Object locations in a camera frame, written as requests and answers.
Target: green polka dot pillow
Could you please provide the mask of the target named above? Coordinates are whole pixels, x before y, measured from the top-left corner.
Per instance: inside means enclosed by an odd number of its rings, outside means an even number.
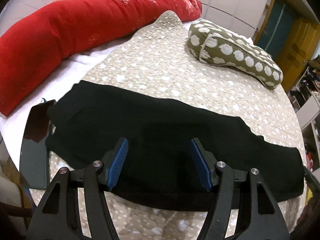
[[[244,36],[208,20],[198,19],[190,27],[188,47],[202,63],[234,66],[259,79],[268,89],[282,82],[281,69],[263,49],[250,44]]]

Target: clothes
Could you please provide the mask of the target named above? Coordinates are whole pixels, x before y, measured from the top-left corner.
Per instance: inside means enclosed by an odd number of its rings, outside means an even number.
[[[265,142],[240,117],[86,81],[75,84],[48,115],[56,130],[46,145],[75,169],[101,159],[119,137],[127,137],[129,152],[112,192],[136,203],[208,210],[212,193],[201,186],[189,154],[194,137],[234,169],[259,169],[278,201],[303,192],[299,151]]]

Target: quilted bedspread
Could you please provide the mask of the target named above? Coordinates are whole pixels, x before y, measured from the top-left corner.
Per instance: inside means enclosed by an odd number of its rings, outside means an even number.
[[[304,144],[295,112],[283,88],[266,89],[257,79],[233,67],[209,66],[189,52],[188,31],[172,11],[135,33],[97,64],[83,80],[121,87],[157,98],[174,98],[219,114],[241,117],[257,135],[270,143],[297,147],[306,164]],[[51,178],[64,161],[50,153]],[[90,235],[83,189],[79,189],[83,233]],[[42,191],[31,190],[37,204]],[[113,223],[122,240],[196,239],[206,212],[159,210],[105,193]],[[279,203],[292,231],[306,193]],[[232,210],[226,236],[235,231],[237,210]]]

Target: white polka dot pattern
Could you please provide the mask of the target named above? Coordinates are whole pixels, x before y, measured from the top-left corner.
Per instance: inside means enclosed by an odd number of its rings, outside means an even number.
[[[219,114],[239,116],[266,141],[297,147],[306,164],[298,120],[282,87],[266,90],[254,77],[232,67],[200,63],[186,46],[187,36],[177,16],[165,12],[155,23],[137,31],[83,79],[92,82],[94,78],[98,84],[156,98],[175,98]],[[65,166],[63,160],[51,152],[51,178],[62,166]],[[31,190],[31,193],[38,204],[43,191]],[[83,190],[79,193],[83,233],[90,236]],[[121,240],[195,240],[206,217],[206,212],[159,210],[131,203],[112,193],[105,196]],[[290,231],[302,212],[305,196],[304,192],[300,197],[279,203]],[[236,220],[237,210],[232,210],[227,236],[233,235]]]
[[[263,76],[264,79],[260,80],[270,90],[281,83],[279,77],[282,71],[267,52],[248,43],[244,36],[231,34],[227,29],[218,31],[218,25],[204,19],[198,21],[199,24],[190,26],[191,38],[188,40],[188,47],[200,62],[219,66],[227,65],[226,62],[233,62],[235,65],[232,66],[241,71],[252,76]]]

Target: red pillow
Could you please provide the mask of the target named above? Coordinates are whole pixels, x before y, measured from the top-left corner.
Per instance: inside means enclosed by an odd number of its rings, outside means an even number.
[[[133,33],[174,11],[200,17],[199,0],[65,0],[50,3],[0,37],[0,112],[10,112],[75,53]]]

